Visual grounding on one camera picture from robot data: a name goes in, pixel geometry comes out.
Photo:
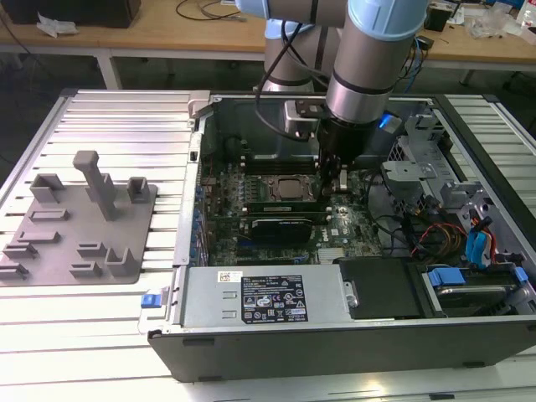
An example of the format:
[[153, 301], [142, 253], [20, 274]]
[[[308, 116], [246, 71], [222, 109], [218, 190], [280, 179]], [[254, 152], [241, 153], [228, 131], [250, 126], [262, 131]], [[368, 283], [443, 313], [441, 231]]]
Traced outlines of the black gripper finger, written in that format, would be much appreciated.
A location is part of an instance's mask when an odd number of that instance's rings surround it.
[[337, 161], [336, 175], [334, 178], [334, 191], [336, 193], [348, 192], [348, 165]]
[[336, 177], [336, 162], [334, 160], [325, 160], [321, 163], [320, 168], [321, 188], [319, 197], [324, 198], [332, 190], [332, 181]]

